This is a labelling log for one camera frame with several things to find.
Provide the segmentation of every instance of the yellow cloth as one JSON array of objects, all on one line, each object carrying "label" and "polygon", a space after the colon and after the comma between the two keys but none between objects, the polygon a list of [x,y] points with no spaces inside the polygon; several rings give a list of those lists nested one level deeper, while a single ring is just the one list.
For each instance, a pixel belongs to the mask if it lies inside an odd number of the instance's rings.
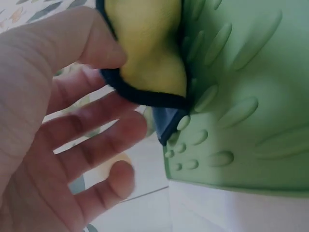
[{"label": "yellow cloth", "polygon": [[187,78],[176,42],[181,0],[105,0],[105,11],[128,55],[120,75],[151,92],[186,97]]}]

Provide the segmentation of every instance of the raised bump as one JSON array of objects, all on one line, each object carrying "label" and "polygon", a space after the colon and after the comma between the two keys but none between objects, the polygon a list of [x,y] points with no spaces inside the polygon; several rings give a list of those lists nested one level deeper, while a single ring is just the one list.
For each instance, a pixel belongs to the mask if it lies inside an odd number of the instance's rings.
[{"label": "raised bump", "polygon": [[281,159],[309,149],[309,125],[274,134],[259,142],[254,155],[259,159]]},{"label": "raised bump", "polygon": [[184,130],[189,125],[189,123],[190,123],[190,116],[184,116],[178,123],[177,130],[178,131]]},{"label": "raised bump", "polygon": [[213,99],[217,96],[218,86],[213,85],[209,87],[202,97],[198,100],[197,104],[194,107],[194,110],[198,113],[205,110],[205,108],[213,101]]},{"label": "raised bump", "polygon": [[208,132],[206,130],[198,131],[197,133],[194,133],[191,137],[191,143],[192,145],[199,145],[202,142],[204,142],[208,138]]},{"label": "raised bump", "polygon": [[213,9],[217,10],[221,4],[222,0],[213,0]]},{"label": "raised bump", "polygon": [[181,143],[175,147],[175,151],[178,153],[182,153],[187,149],[187,146],[184,143]]},{"label": "raised bump", "polygon": [[206,164],[210,167],[227,166],[234,160],[234,155],[230,151],[222,151],[206,157]]},{"label": "raised bump", "polygon": [[239,124],[250,117],[258,107],[258,99],[250,97],[238,102],[219,120],[220,128],[228,128]]},{"label": "raised bump", "polygon": [[196,159],[192,159],[185,163],[183,167],[189,170],[196,169],[198,168],[198,161]]},{"label": "raised bump", "polygon": [[180,163],[176,163],[176,164],[173,164],[173,165],[171,166],[171,168],[172,168],[172,170],[174,170],[174,171],[179,171],[179,170],[181,170],[181,169],[183,168],[183,166],[182,166]]},{"label": "raised bump", "polygon": [[214,40],[212,41],[206,55],[205,55],[205,64],[212,64],[215,59],[219,56],[220,52],[224,48],[230,34],[232,32],[232,24],[226,23],[220,29]]},{"label": "raised bump", "polygon": [[204,40],[205,32],[201,30],[198,34],[197,37],[194,39],[189,54],[187,56],[187,62],[191,62],[197,55],[199,47],[202,45],[202,42]]},{"label": "raised bump", "polygon": [[183,16],[186,18],[190,14],[191,0],[184,0],[183,3]]},{"label": "raised bump", "polygon": [[262,15],[247,36],[243,47],[233,62],[233,69],[239,70],[246,66],[252,58],[265,46],[276,32],[282,21],[282,10],[269,15]]},{"label": "raised bump", "polygon": [[172,158],[174,156],[174,151],[170,150],[170,151],[166,152],[164,156],[166,158]]},{"label": "raised bump", "polygon": [[188,96],[194,96],[196,87],[197,87],[197,79],[194,78],[191,81],[191,86],[190,86],[190,89],[189,89],[189,92],[188,92]]},{"label": "raised bump", "polygon": [[193,11],[192,11],[192,19],[194,21],[197,21],[204,9],[204,5],[205,5],[205,0],[195,0],[195,5],[193,7]]},{"label": "raised bump", "polygon": [[169,138],[169,142],[174,142],[175,140],[177,140],[178,138],[178,133],[175,132],[171,135],[171,137]]},{"label": "raised bump", "polygon": [[183,42],[182,42],[182,50],[187,51],[189,44],[190,44],[190,37],[185,36],[184,39],[183,39]]}]

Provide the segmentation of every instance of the green silicone mat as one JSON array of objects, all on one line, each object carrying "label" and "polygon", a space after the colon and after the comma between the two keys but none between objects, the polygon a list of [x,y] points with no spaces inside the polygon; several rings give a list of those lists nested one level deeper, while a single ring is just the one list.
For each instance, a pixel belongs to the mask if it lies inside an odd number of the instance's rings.
[{"label": "green silicone mat", "polygon": [[185,0],[196,102],[164,147],[169,179],[309,196],[308,12],[308,0]]}]

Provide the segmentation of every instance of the microfiber cloth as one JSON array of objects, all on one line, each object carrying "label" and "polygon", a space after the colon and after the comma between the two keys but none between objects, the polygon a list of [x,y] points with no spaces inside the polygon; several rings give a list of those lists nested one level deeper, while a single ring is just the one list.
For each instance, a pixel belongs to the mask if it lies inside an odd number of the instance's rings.
[{"label": "microfiber cloth", "polygon": [[120,96],[152,107],[162,145],[191,105],[191,75],[179,52],[182,5],[183,0],[96,0],[97,10],[128,54],[123,67],[100,72]]}]

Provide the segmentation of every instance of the finger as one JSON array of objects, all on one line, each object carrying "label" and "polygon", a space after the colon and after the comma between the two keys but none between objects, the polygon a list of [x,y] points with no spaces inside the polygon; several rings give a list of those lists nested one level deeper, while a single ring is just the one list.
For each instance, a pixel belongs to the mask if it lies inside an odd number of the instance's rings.
[{"label": "finger", "polygon": [[129,149],[145,134],[145,119],[138,112],[131,111],[101,134],[59,153],[57,156],[68,182]]},{"label": "finger", "polygon": [[114,91],[75,112],[45,122],[38,133],[45,137],[50,149],[55,150],[136,107]]},{"label": "finger", "polygon": [[115,163],[109,177],[75,196],[85,223],[125,200],[134,189],[134,170],[125,161]]},{"label": "finger", "polygon": [[9,30],[0,43],[22,52],[50,78],[50,70],[56,73],[77,60],[94,68],[118,68],[126,61],[100,13],[84,6]]},{"label": "finger", "polygon": [[87,66],[75,72],[55,77],[46,114],[63,110],[85,95],[104,86],[105,82],[99,71],[92,70]]}]

